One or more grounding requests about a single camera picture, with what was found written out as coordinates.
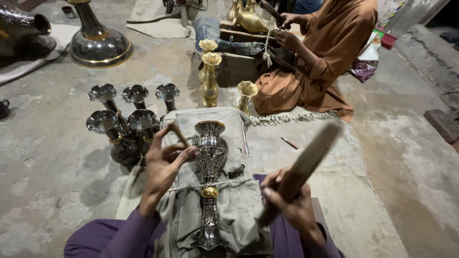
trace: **silver vase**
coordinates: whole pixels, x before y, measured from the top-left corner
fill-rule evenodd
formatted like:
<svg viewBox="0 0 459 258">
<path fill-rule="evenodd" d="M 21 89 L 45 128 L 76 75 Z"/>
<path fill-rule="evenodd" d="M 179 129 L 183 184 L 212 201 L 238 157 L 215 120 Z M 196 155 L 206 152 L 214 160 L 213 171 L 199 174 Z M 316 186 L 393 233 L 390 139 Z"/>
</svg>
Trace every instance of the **silver vase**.
<svg viewBox="0 0 459 258">
<path fill-rule="evenodd" d="M 150 93 L 148 90 L 139 84 L 132 85 L 123 90 L 123 99 L 126 103 L 134 103 L 135 108 L 137 109 L 146 109 L 145 98 L 148 97 Z"/>
<path fill-rule="evenodd" d="M 217 121 L 203 121 L 195 125 L 195 130 L 200 137 L 194 145 L 199 149 L 197 163 L 202 171 L 206 184 L 213 184 L 217 181 L 220 167 L 228 156 L 228 145 L 220 137 L 225 130 L 225 125 Z M 196 247 L 211 250 L 218 246 L 226 247 L 218 230 L 217 196 L 218 190 L 208 186 L 201 190 L 204 198 L 202 209 L 201 232 Z"/>
<path fill-rule="evenodd" d="M 158 100 L 164 100 L 167 113 L 172 110 L 177 110 L 175 108 L 174 98 L 180 96 L 180 90 L 175 84 L 168 83 L 159 85 L 155 90 L 155 96 Z"/>
<path fill-rule="evenodd" d="M 86 128 L 98 134 L 108 136 L 113 144 L 110 151 L 112 159 L 125 167 L 132 167 L 140 161 L 135 141 L 124 138 L 116 131 L 118 114 L 112 110 L 98 110 L 86 120 Z"/>
<path fill-rule="evenodd" d="M 137 148 L 143 156 L 153 141 L 156 124 L 156 115 L 151 110 L 137 109 L 128 117 L 128 127 L 137 131 Z"/>
<path fill-rule="evenodd" d="M 131 131 L 129 130 L 126 119 L 121 115 L 121 110 L 115 104 L 113 100 L 118 94 L 115 86 L 111 84 L 98 84 L 94 85 L 88 92 L 90 101 L 97 101 L 102 103 L 106 109 L 118 113 L 118 131 L 123 137 L 130 137 Z"/>
</svg>

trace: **fringed mat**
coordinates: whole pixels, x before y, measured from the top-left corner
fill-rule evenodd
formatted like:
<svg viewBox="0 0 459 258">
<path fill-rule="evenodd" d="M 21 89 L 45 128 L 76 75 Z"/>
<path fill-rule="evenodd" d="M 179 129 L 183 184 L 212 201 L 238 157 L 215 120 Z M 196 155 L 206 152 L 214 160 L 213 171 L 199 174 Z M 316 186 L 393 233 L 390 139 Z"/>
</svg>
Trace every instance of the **fringed mat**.
<svg viewBox="0 0 459 258">
<path fill-rule="evenodd" d="M 229 87 L 229 97 L 231 105 L 237 107 L 241 95 L 236 87 Z M 275 115 L 260 116 L 255 111 L 252 101 L 249 102 L 247 107 L 250 113 L 250 119 L 253 126 L 267 126 L 267 125 L 283 125 L 286 123 L 309 122 L 320 119 L 328 119 L 337 117 L 335 111 L 328 111 L 325 113 L 312 112 L 304 109 L 303 107 L 295 107 L 289 112 L 283 112 Z"/>
</svg>

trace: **twine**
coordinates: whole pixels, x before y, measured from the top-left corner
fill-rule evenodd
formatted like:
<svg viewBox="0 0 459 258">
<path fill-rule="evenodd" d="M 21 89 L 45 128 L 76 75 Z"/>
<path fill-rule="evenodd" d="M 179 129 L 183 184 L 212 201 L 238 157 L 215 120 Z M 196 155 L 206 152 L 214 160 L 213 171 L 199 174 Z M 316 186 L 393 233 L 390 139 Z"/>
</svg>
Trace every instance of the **twine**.
<svg viewBox="0 0 459 258">
<path fill-rule="evenodd" d="M 273 66 L 273 61 L 271 60 L 271 57 L 268 54 L 268 40 L 269 40 L 269 34 L 271 33 L 271 29 L 272 29 L 271 21 L 269 22 L 269 24 L 270 25 L 269 25 L 269 30 L 268 30 L 268 36 L 266 37 L 266 43 L 264 44 L 264 53 L 262 56 L 263 60 L 266 61 L 268 68 Z"/>
</svg>

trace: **denim cloth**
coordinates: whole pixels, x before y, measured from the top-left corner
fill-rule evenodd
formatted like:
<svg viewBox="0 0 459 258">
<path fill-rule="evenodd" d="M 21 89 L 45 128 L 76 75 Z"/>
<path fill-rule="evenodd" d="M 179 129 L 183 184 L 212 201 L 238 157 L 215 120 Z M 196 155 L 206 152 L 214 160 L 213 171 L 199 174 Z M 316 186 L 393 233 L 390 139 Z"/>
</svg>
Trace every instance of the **denim cloth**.
<svg viewBox="0 0 459 258">
<path fill-rule="evenodd" d="M 214 52 L 231 53 L 236 55 L 252 56 L 264 51 L 264 43 L 260 42 L 229 42 L 220 39 L 220 20 L 213 17 L 201 17 L 191 25 L 196 31 L 196 51 L 203 52 L 199 41 L 204 39 L 215 40 L 217 48 Z"/>
<path fill-rule="evenodd" d="M 296 14 L 309 14 L 318 11 L 322 6 L 322 0 L 297 0 L 293 13 Z"/>
</svg>

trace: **wall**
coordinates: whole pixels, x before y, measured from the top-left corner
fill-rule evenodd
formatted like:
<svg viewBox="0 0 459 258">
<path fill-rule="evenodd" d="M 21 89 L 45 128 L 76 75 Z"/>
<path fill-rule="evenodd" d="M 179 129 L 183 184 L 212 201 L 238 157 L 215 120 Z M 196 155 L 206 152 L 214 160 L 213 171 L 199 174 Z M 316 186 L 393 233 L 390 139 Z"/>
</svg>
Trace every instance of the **wall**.
<svg viewBox="0 0 459 258">
<path fill-rule="evenodd" d="M 424 22 L 447 0 L 407 0 L 405 5 L 386 26 L 386 31 L 391 31 L 399 38 L 408 29 L 418 23 Z M 383 23 L 395 11 L 403 0 L 378 0 L 378 21 Z"/>
</svg>

